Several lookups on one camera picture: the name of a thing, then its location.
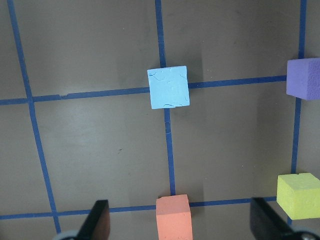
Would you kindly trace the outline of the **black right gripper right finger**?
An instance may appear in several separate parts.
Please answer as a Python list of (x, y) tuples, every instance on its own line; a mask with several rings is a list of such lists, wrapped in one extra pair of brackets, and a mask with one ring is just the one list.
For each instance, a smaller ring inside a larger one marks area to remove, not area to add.
[(256, 240), (295, 239), (295, 232), (261, 197), (251, 199), (249, 226)]

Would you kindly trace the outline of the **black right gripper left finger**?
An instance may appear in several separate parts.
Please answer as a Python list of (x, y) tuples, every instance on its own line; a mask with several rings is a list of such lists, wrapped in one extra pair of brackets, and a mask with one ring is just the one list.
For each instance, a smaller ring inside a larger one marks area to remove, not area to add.
[(111, 232), (109, 201), (97, 200), (79, 232), (77, 240), (107, 240)]

